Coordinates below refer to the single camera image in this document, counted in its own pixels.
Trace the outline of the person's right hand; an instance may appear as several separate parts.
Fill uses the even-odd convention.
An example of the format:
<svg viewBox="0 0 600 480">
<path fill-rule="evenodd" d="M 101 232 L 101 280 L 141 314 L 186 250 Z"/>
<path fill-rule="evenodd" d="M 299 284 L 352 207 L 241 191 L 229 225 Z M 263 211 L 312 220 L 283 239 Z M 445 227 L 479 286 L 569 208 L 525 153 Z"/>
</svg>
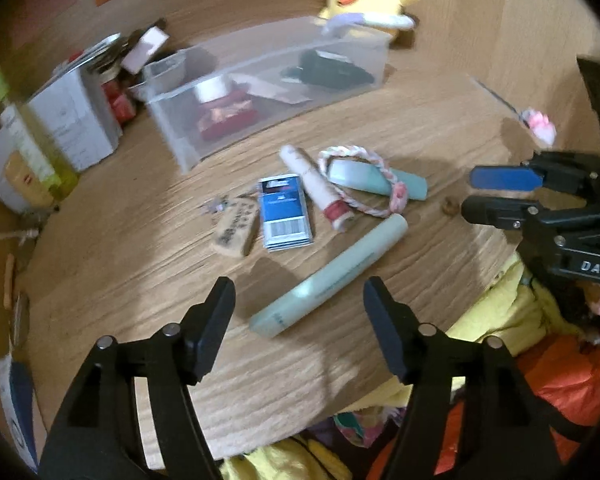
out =
<svg viewBox="0 0 600 480">
<path fill-rule="evenodd" d="M 577 281 L 582 289 L 584 300 L 594 315 L 600 316 L 600 284 L 588 281 Z"/>
</svg>

